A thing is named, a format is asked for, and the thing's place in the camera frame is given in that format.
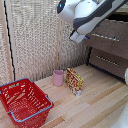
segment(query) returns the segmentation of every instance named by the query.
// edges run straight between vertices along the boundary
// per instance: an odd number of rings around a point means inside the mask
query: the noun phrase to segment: red basket
[[[40,127],[54,106],[47,94],[27,78],[1,85],[0,99],[18,128]]]

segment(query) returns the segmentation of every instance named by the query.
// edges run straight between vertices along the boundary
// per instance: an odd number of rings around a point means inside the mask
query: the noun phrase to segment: floorboard
[[[79,97],[66,83],[54,86],[52,76],[35,82],[54,102],[41,128],[110,128],[128,102],[128,86],[92,66],[74,70],[84,80]],[[14,127],[0,102],[0,128]]]

